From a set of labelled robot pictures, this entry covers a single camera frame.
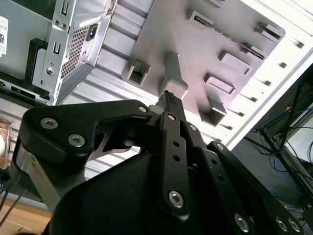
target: power supply unit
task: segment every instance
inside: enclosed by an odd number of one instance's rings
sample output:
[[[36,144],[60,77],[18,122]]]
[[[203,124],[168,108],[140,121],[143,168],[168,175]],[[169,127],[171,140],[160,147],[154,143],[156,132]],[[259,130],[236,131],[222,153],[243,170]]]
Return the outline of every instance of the power supply unit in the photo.
[[[62,101],[93,70],[117,0],[0,0],[0,90]]]

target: metal plate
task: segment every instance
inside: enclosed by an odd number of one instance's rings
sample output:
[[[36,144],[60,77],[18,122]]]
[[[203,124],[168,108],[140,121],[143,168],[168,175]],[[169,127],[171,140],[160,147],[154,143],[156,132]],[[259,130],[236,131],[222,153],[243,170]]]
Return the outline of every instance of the metal plate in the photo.
[[[44,41],[51,21],[11,0],[0,0],[0,6],[0,16],[9,20],[7,53],[0,57],[0,71],[24,79],[29,42]]]
[[[196,10],[212,22],[213,26],[240,43],[249,43],[267,57],[277,46],[255,32],[260,22],[270,24],[283,36],[284,30],[260,13],[239,0],[229,0],[223,8],[215,8],[202,0],[154,1],[144,27],[139,35],[131,58],[151,66],[151,70],[142,85],[142,89],[159,94],[164,79],[164,60],[167,53],[179,53],[182,78],[188,83],[189,91],[183,99],[185,109],[197,114],[198,109],[209,111],[207,97],[221,101],[227,108],[234,97],[241,91],[249,79],[261,66],[241,52],[241,47],[234,41],[213,29],[203,27],[198,22],[187,19],[188,11]],[[240,75],[219,60],[223,51],[229,52],[249,64],[249,75]],[[236,91],[225,94],[212,87],[205,86],[207,74],[217,76]]]

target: gray metal panel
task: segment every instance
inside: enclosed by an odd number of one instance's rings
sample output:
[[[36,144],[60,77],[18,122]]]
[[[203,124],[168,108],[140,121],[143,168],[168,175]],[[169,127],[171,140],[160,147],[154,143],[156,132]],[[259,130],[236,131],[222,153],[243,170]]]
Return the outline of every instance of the gray metal panel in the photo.
[[[0,57],[0,71],[24,79],[29,42],[34,38],[45,40],[51,21],[11,0],[0,0],[0,6],[0,16],[9,20],[7,54]]]
[[[135,45],[135,40],[125,34],[109,28],[104,39],[104,44],[109,48],[129,56]]]
[[[211,20],[211,26],[207,26],[209,22],[199,28],[202,24],[198,21],[188,20],[188,11],[197,11],[197,16],[201,14]],[[168,53],[175,52],[180,55],[182,79],[188,84],[188,92],[182,100],[185,109],[194,114],[198,114],[199,110],[209,112],[208,96],[227,108],[263,62],[241,53],[239,44],[249,42],[261,48],[266,58],[277,46],[277,43],[270,43],[255,33],[259,22],[273,25],[281,35],[285,34],[281,27],[240,0],[228,0],[220,9],[202,0],[154,1],[131,53],[132,59],[151,66],[145,82],[140,84],[141,88],[161,95],[159,90],[165,76],[164,60]],[[236,90],[232,94],[225,94],[205,86],[208,73],[222,78]]]

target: blue cable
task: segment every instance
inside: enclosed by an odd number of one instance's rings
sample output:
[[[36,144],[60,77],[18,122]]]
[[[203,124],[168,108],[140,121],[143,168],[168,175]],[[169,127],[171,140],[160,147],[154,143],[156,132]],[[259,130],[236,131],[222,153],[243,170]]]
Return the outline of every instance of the blue cable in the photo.
[[[313,107],[311,108],[308,108],[308,109],[305,109],[305,110],[300,110],[300,111],[297,111],[295,112],[296,114],[300,114],[300,113],[303,113],[305,111],[308,111],[308,110],[312,110]],[[267,122],[266,122],[266,125],[270,124],[274,119],[276,119],[276,117],[280,117],[281,115],[283,115],[284,113],[280,113],[280,114],[276,114],[274,116],[272,116]]]
[[[274,157],[274,166],[275,166],[275,169],[277,169],[277,165],[276,165],[276,158]],[[280,176],[280,178],[282,178],[291,188],[293,188],[294,190],[296,190],[300,195],[302,195],[302,193],[298,190],[298,189],[296,189],[295,187],[294,187],[294,185],[288,180],[288,179],[286,179],[284,176],[282,176],[282,174],[279,172],[279,171],[276,171],[277,172],[277,174]]]
[[[291,202],[291,200],[290,200],[290,198],[289,197],[287,197],[286,195],[282,195],[282,194],[280,194],[280,193],[277,193],[277,192],[273,192],[272,190],[270,190],[270,189],[268,189],[268,188],[266,188],[272,195],[274,195],[274,196],[277,196],[277,197],[280,197],[280,198],[282,198],[282,199],[284,199],[286,202]]]

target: metal rod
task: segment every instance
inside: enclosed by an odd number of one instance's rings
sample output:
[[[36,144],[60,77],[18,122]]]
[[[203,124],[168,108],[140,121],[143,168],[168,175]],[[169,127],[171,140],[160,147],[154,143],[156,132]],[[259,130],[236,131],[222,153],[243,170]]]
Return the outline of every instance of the metal rod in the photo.
[[[294,114],[294,110],[295,110],[295,107],[297,105],[298,98],[299,98],[299,95],[300,95],[300,92],[301,92],[301,87],[302,87],[302,83],[300,82],[299,85],[298,85],[298,89],[297,89],[297,92],[295,94],[294,100],[293,100],[293,104],[292,104],[292,108],[291,108],[288,120],[287,120],[287,122],[285,124],[285,131],[283,133],[283,138],[282,138],[282,142],[280,144],[279,150],[283,150],[284,149],[284,144],[285,144],[285,141],[286,141],[286,138],[287,138],[287,134],[288,134],[288,131],[289,131],[290,124],[292,122],[292,116]]]
[[[294,182],[297,184],[301,192],[304,194],[306,199],[312,204],[313,203],[313,193],[311,190],[308,189],[307,185],[303,182],[303,180],[300,178],[298,174],[296,174],[293,169],[289,166],[289,164],[285,161],[284,156],[281,154],[281,152],[276,148],[274,143],[270,140],[269,136],[266,134],[264,130],[260,131],[261,135],[264,137],[265,141],[269,144],[271,149],[273,150],[276,157],[279,159],[279,161],[282,163],[284,168],[287,170],[288,174],[292,177]]]
[[[266,148],[265,146],[259,144],[258,142],[254,141],[254,140],[252,140],[252,139],[250,139],[250,138],[248,138],[248,137],[244,137],[244,139],[245,139],[246,141],[249,141],[249,142],[253,143],[254,145],[256,145],[256,146],[258,146],[258,147],[260,147],[260,148],[266,150],[267,152],[270,152],[270,153],[273,152],[273,150],[271,150],[271,149],[269,149],[269,148]]]

